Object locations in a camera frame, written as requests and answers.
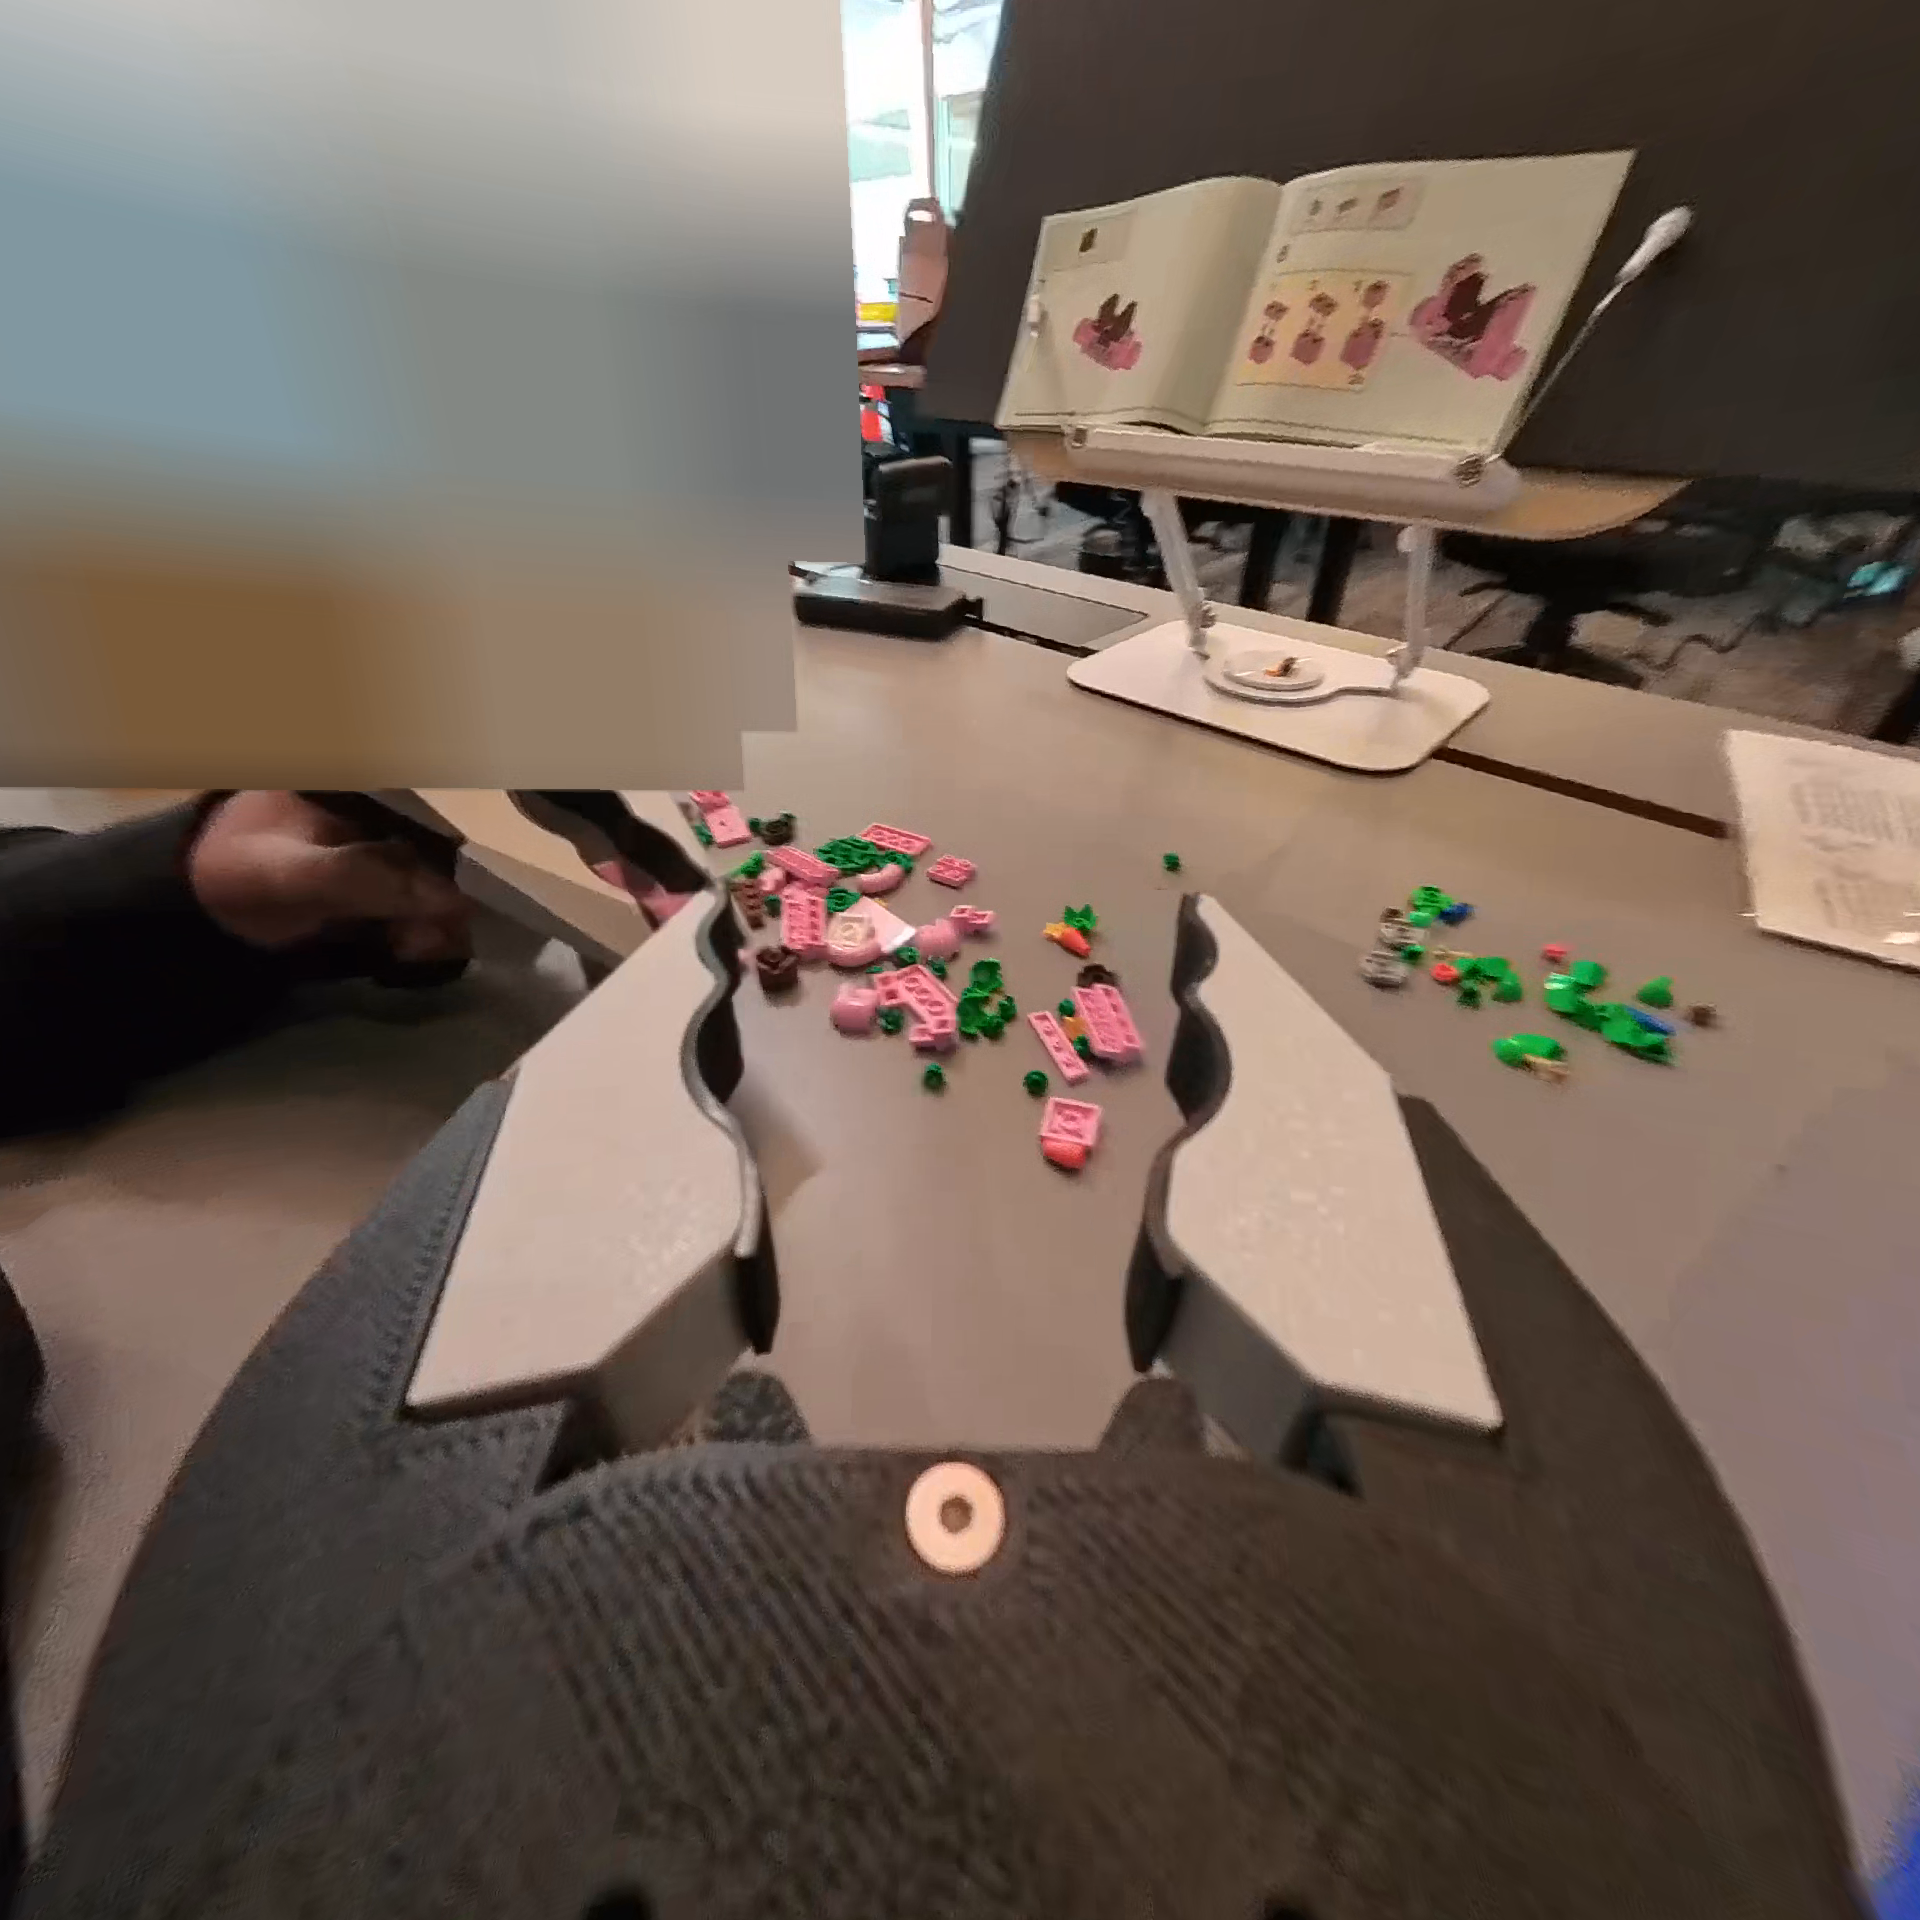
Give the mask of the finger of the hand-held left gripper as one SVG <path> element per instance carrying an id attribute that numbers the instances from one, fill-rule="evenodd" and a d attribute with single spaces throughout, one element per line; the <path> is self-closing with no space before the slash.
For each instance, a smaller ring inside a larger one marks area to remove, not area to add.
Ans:
<path id="1" fill-rule="evenodd" d="M 684 852 L 682 837 L 636 814 L 607 788 L 511 788 L 505 796 L 536 826 L 556 834 L 583 861 L 631 896 L 695 896 L 706 891 L 706 867 Z"/>
<path id="2" fill-rule="evenodd" d="M 454 879 L 483 911 L 566 949 L 585 976 L 612 972 L 653 934 L 642 908 L 592 873 L 563 875 L 468 841 L 457 852 Z"/>

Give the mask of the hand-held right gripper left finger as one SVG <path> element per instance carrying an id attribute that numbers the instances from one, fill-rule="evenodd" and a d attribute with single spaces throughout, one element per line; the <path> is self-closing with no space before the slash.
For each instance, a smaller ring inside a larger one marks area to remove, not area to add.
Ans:
<path id="1" fill-rule="evenodd" d="M 653 1450 L 780 1325 L 769 1203 L 731 1116 L 742 934 L 706 889 L 505 1079 L 403 1406 L 568 1404 Z"/>

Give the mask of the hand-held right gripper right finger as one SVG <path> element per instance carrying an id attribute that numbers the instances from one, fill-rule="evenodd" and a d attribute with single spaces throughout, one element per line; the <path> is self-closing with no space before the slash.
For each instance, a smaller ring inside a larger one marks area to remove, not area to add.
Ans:
<path id="1" fill-rule="evenodd" d="M 1181 899 L 1156 1151 L 1124 1290 L 1140 1373 L 1239 1452 L 1330 1415 L 1492 1441 L 1501 1404 L 1388 1075 L 1211 893 Z"/>

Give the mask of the building instruction booklet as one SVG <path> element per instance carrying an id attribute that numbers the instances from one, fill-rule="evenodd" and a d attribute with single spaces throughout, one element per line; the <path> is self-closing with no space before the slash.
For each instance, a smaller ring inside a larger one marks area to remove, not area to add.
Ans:
<path id="1" fill-rule="evenodd" d="M 1379 160 L 1057 211 L 994 421 L 1492 453 L 1632 160 Z"/>

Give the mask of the person's left hand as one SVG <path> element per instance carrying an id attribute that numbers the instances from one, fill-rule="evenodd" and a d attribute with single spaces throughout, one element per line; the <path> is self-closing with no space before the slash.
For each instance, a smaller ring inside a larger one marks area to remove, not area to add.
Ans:
<path id="1" fill-rule="evenodd" d="M 231 936 L 311 978 L 424 988 L 472 962 L 469 904 L 443 856 L 292 791 L 215 799 L 186 873 Z"/>

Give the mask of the pile of pink toy bricks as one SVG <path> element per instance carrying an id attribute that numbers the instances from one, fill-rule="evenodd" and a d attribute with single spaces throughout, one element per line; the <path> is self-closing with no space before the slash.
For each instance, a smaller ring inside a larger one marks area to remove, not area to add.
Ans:
<path id="1" fill-rule="evenodd" d="M 767 1002 L 810 1010 L 928 1094 L 981 1055 L 1031 1103 L 1038 1155 L 1088 1164 L 1104 1084 L 1148 1053 L 1090 900 L 1008 914 L 975 857 L 886 819 L 809 841 L 798 812 L 747 812 L 721 788 L 676 803 L 694 841 L 724 857 Z"/>

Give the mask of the flat black power bank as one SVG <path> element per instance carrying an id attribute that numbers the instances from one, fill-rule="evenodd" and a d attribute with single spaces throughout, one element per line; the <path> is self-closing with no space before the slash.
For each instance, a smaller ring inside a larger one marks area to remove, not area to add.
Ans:
<path id="1" fill-rule="evenodd" d="M 809 627 L 906 642 L 942 642 L 981 622 L 981 595 L 965 594 L 940 573 L 924 583 L 867 576 L 852 562 L 793 562 L 787 567 L 795 619 Z"/>

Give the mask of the cluster of small green pieces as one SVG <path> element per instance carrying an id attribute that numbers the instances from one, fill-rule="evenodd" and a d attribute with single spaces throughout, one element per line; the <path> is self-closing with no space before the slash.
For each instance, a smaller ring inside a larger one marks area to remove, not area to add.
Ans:
<path id="1" fill-rule="evenodd" d="M 1670 1068 L 1724 1028 L 1720 1007 L 1670 972 L 1619 972 L 1576 941 L 1500 944 L 1475 899 L 1429 882 L 1377 911 L 1353 969 L 1373 993 L 1426 993 L 1481 1020 L 1481 1053 L 1533 1082 L 1566 1082 L 1594 1047 Z"/>

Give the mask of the white book stand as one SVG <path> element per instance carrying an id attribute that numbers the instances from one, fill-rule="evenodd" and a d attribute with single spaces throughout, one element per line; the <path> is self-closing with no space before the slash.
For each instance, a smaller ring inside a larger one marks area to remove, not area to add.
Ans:
<path id="1" fill-rule="evenodd" d="M 1366 442 L 1257 442 L 1156 427 L 1019 427 L 1017 444 L 1065 480 L 1129 488 L 1160 547 L 1176 619 L 1079 664 L 1069 684 L 1344 771 L 1404 774 L 1432 759 L 1490 696 L 1429 671 L 1427 601 L 1441 532 L 1569 542 L 1628 525 L 1680 490 L 1676 479 L 1524 469 L 1492 452 Z M 1203 594 L 1181 499 L 1392 524 L 1404 557 L 1400 642 L 1348 648 L 1330 614 L 1274 636 Z"/>

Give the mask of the printed paper sheet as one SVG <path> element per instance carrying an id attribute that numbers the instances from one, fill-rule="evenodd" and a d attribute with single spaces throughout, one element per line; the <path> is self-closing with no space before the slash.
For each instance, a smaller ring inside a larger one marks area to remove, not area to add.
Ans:
<path id="1" fill-rule="evenodd" d="M 1918 757 L 1727 729 L 1747 911 L 1776 939 L 1918 970 Z"/>

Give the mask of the black office chair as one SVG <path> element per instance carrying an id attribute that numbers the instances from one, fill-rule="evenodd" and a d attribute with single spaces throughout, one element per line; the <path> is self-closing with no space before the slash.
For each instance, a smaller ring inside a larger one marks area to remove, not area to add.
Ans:
<path id="1" fill-rule="evenodd" d="M 1644 675 L 1575 639 L 1594 611 L 1664 625 L 1650 594 L 1717 595 L 1744 586 L 1795 515 L 1785 491 L 1683 490 L 1636 522 L 1566 542 L 1445 532 L 1438 555 L 1481 573 L 1480 588 L 1522 594 L 1535 611 L 1511 646 L 1480 653 L 1507 666 L 1639 688 Z"/>

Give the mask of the black board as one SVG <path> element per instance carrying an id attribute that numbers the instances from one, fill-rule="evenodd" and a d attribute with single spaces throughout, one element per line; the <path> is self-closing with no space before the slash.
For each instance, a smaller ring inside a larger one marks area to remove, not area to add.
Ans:
<path id="1" fill-rule="evenodd" d="M 1684 238 L 1524 419 L 1526 468 L 1915 491 L 1912 2 L 1003 5 L 938 412 L 985 425 L 1044 216 L 1208 175 L 1632 148 L 1576 313 Z"/>

